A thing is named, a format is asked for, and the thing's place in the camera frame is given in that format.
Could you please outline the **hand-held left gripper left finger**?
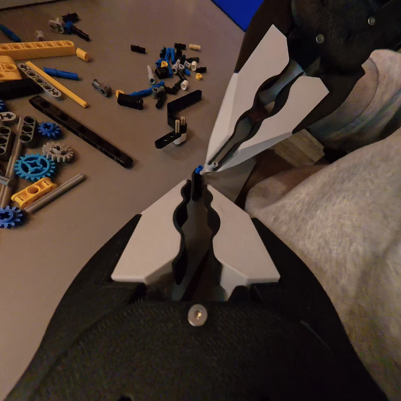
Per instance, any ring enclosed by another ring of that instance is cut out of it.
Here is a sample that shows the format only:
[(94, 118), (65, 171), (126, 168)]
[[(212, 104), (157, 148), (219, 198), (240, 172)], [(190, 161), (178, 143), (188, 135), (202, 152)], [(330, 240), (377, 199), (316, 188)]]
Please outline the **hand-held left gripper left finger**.
[(188, 219), (191, 180), (185, 179), (144, 210), (111, 279), (142, 283), (174, 299), (188, 266), (183, 226)]

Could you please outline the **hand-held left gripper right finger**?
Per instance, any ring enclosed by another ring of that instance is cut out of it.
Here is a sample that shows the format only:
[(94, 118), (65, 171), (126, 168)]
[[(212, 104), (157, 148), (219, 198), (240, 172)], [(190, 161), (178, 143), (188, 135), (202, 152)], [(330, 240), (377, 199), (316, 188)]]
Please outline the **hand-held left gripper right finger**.
[(280, 274), (248, 213), (210, 184), (204, 206), (217, 300), (227, 301), (237, 287), (278, 283)]

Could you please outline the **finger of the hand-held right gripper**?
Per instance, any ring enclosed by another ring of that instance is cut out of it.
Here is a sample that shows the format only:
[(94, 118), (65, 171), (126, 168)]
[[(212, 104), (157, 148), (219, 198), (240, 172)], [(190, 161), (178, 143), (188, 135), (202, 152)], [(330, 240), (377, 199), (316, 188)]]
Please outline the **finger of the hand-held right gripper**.
[(205, 164), (233, 135), (240, 117), (253, 107), (259, 88), (280, 75), (289, 63), (287, 38), (272, 25), (239, 72), (233, 73), (209, 140)]
[(323, 100), (328, 89), (320, 78), (298, 77), (280, 92), (284, 104), (262, 119), (252, 123), (249, 134), (234, 140), (220, 161), (213, 161), (213, 171), (221, 172), (256, 156), (274, 144), (290, 137), (299, 123)]

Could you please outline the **black lego axle connector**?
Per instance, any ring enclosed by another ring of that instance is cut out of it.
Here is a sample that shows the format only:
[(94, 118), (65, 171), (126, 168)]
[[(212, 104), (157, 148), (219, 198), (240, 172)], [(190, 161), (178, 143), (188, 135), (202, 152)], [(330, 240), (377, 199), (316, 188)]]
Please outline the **black lego axle connector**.
[(191, 177), (191, 200), (196, 202), (203, 195), (203, 176), (200, 174), (198, 168), (196, 168)]

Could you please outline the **blue white lego pin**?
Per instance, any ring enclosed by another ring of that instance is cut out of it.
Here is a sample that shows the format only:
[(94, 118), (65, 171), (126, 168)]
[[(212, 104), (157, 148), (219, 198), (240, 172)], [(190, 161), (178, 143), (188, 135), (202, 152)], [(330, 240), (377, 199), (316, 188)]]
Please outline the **blue white lego pin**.
[(217, 168), (217, 162), (213, 162), (210, 164), (205, 163), (204, 165), (199, 165), (197, 168), (195, 168), (194, 173), (202, 176), (205, 174), (213, 173), (214, 171), (216, 171)]

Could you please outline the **person's right forearm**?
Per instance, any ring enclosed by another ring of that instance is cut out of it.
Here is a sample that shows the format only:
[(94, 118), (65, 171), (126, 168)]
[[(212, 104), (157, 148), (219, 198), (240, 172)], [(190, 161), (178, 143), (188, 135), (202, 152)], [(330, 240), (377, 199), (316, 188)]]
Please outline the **person's right forearm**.
[(365, 74), (333, 113), (308, 128), (326, 148), (352, 152), (387, 138), (401, 125), (401, 54), (371, 53)]

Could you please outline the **black bent lego assembly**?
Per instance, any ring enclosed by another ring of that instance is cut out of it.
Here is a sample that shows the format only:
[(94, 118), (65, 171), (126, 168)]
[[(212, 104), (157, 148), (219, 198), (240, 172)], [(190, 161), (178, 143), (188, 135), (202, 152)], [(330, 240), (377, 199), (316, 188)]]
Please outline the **black bent lego assembly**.
[(185, 116), (180, 116), (180, 113), (200, 102), (202, 94), (198, 89), (167, 104), (167, 124), (172, 130), (155, 141), (156, 149), (162, 149), (171, 143), (178, 146), (186, 141), (187, 120)]

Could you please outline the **pile of small lego pins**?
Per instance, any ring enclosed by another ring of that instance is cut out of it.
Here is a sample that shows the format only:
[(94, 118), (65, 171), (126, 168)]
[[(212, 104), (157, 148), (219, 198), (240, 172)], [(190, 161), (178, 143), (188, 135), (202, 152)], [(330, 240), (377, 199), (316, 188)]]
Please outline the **pile of small lego pins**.
[(168, 95), (176, 95), (179, 91), (188, 90), (188, 78), (193, 77), (196, 81), (203, 80), (207, 68), (198, 65), (199, 57), (187, 57), (186, 50), (190, 50), (189, 45), (184, 43), (174, 43), (173, 47), (163, 47), (154, 66), (147, 66), (150, 86), (128, 94), (117, 90), (115, 96), (118, 104), (142, 110), (143, 100), (151, 97), (156, 101), (155, 107), (161, 109)]

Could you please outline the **yellow lego connector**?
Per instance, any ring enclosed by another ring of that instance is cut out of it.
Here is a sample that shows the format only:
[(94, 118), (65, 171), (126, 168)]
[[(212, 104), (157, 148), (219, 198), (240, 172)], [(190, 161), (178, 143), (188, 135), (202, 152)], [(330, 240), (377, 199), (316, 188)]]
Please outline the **yellow lego connector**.
[(58, 185), (50, 178), (42, 178), (23, 190), (11, 196), (11, 200), (18, 204), (20, 209), (25, 209), (44, 195), (56, 189)]

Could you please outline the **grey lego gear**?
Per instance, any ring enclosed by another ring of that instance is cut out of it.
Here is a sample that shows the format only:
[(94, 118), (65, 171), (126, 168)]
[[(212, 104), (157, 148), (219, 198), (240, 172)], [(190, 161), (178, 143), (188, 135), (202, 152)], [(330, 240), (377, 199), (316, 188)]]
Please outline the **grey lego gear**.
[(71, 162), (74, 158), (73, 148), (59, 142), (47, 142), (42, 145), (42, 154), (48, 160), (57, 163)]

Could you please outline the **long black lego beam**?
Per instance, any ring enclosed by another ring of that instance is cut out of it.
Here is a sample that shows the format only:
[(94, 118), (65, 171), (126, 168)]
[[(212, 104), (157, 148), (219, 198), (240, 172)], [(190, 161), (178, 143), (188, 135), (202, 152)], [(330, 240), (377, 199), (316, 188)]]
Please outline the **long black lego beam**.
[(123, 168), (130, 169), (133, 167), (133, 159), (128, 154), (124, 153), (112, 143), (99, 136), (81, 122), (77, 121), (64, 110), (58, 108), (55, 104), (45, 100), (39, 95), (30, 98), (29, 103), (36, 110), (54, 120), (71, 133), (75, 134), (77, 137), (81, 138), (83, 141), (103, 153), (105, 156), (114, 160)]

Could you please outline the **large blue lego gear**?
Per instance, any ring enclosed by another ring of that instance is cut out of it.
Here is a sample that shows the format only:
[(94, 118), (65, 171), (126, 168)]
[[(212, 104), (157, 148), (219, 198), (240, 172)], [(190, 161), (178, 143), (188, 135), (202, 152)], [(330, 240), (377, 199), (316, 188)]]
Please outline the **large blue lego gear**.
[(25, 154), (20, 156), (14, 164), (15, 174), (30, 182), (51, 178), (57, 171), (56, 163), (41, 154)]

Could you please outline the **small blue lego gear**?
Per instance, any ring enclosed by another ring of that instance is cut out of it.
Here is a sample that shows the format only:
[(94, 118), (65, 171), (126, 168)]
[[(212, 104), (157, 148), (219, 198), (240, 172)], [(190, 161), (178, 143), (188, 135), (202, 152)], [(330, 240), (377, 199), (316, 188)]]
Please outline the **small blue lego gear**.
[(0, 208), (0, 228), (15, 228), (25, 220), (25, 214), (17, 207), (1, 207)]
[(43, 122), (39, 124), (38, 133), (51, 140), (57, 140), (62, 137), (61, 128), (57, 123)]

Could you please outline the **long dark grey lego axle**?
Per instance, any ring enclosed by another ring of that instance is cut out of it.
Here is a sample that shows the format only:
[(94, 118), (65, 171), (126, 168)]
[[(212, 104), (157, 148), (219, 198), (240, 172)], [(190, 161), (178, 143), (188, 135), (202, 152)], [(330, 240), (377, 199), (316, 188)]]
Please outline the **long dark grey lego axle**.
[(12, 149), (11, 156), (9, 158), (9, 161), (7, 164), (7, 169), (6, 169), (5, 177), (9, 179), (9, 183), (7, 185), (3, 185), (1, 192), (0, 192), (0, 207), (1, 208), (5, 208), (6, 206), (8, 206), (10, 204), (13, 190), (16, 187), (17, 178), (16, 178), (16, 173), (14, 171), (14, 165), (23, 150), (23, 144), (20, 140), (22, 126), (23, 126), (23, 117), (21, 116), (18, 121), (13, 149)]

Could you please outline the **dark grey lego beam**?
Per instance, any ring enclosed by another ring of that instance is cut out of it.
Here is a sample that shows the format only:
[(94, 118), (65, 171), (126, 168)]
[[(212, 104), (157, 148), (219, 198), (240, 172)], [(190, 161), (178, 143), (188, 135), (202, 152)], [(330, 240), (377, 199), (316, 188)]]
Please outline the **dark grey lego beam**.
[(0, 160), (7, 162), (11, 156), (15, 134), (10, 127), (0, 127)]
[(39, 145), (38, 123), (34, 117), (24, 116), (19, 135), (20, 142), (25, 148), (34, 149)]

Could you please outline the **yellow lego axle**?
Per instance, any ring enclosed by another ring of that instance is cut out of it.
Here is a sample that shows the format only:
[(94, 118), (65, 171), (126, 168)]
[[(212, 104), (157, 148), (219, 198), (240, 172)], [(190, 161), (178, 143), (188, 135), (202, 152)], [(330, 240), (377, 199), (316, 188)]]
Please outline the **yellow lego axle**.
[(53, 85), (55, 88), (59, 89), (62, 93), (64, 93), (66, 96), (68, 96), (70, 99), (74, 100), (76, 103), (78, 103), (80, 106), (83, 108), (87, 108), (89, 105), (86, 101), (81, 99), (79, 96), (74, 94), (72, 91), (67, 89), (65, 86), (63, 86), (61, 83), (59, 83), (57, 80), (49, 76), (47, 73), (42, 71), (40, 68), (38, 68), (36, 65), (34, 65), (30, 61), (26, 61), (26, 65), (30, 67), (32, 70), (34, 70), (36, 73), (38, 73), (41, 77), (43, 77), (48, 83)]

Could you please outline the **long blue lego pin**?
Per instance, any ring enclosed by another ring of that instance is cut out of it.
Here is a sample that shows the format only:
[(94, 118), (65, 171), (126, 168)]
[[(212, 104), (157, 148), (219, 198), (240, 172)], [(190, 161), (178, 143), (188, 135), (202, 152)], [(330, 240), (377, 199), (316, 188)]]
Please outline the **long blue lego pin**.
[(44, 67), (43, 71), (50, 77), (67, 79), (71, 81), (79, 81), (80, 78), (77, 73), (62, 71), (59, 69)]

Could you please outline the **grey blue black lego cluster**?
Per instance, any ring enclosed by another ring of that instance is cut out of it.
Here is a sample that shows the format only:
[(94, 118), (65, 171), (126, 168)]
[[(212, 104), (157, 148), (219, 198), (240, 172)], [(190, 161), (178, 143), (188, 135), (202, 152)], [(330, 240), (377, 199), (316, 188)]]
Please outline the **grey blue black lego cluster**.
[(56, 33), (75, 34), (79, 38), (87, 42), (90, 42), (91, 41), (90, 36), (75, 25), (79, 21), (80, 19), (77, 13), (67, 13), (62, 17), (49, 19), (48, 26), (52, 31)]

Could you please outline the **grey thin lego liftarm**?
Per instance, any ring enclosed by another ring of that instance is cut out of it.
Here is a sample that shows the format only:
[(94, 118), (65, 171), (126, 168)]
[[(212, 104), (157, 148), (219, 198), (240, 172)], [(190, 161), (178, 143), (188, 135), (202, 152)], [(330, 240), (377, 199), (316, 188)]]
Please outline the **grey thin lego liftarm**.
[(58, 90), (54, 85), (49, 83), (44, 77), (37, 73), (34, 69), (29, 67), (26, 63), (17, 63), (18, 69), (23, 72), (28, 78), (38, 84), (48, 97), (52, 97), (57, 100), (63, 98), (63, 93)]

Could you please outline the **wide black lego beam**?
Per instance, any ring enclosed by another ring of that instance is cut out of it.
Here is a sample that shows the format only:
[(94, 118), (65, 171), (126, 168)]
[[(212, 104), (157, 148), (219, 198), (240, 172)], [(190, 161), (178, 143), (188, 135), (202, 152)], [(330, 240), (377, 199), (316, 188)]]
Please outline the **wide black lego beam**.
[(43, 93), (43, 89), (33, 80), (21, 79), (0, 83), (0, 99), (3, 101)]

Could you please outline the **long yellow lego beam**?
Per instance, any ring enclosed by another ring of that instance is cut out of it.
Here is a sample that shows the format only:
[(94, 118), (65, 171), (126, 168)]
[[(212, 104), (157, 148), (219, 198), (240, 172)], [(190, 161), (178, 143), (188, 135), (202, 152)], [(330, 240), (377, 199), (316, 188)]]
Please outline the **long yellow lego beam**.
[(30, 60), (38, 58), (64, 57), (76, 55), (72, 41), (39, 41), (23, 43), (1, 43), (0, 55), (13, 60)]

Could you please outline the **yellow lego block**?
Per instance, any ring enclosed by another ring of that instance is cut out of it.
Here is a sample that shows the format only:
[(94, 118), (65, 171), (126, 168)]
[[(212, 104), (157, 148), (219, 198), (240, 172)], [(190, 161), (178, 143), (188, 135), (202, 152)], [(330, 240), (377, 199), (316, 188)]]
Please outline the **yellow lego block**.
[(13, 58), (5, 55), (0, 56), (0, 82), (21, 80), (20, 70)]

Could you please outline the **blue board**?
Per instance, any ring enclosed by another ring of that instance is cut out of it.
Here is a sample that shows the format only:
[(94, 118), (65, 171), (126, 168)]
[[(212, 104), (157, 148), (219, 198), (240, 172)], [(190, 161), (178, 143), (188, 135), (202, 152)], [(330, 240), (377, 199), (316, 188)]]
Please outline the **blue board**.
[(263, 0), (212, 0), (243, 32), (263, 3)]

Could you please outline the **person's grey sweatpants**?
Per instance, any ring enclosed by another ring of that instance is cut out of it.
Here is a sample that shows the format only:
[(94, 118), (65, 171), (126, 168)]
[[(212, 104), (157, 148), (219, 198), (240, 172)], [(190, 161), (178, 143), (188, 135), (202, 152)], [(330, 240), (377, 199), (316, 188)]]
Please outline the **person's grey sweatpants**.
[(316, 276), (390, 400), (401, 396), (400, 173), (398, 129), (330, 165), (269, 177), (245, 202)]

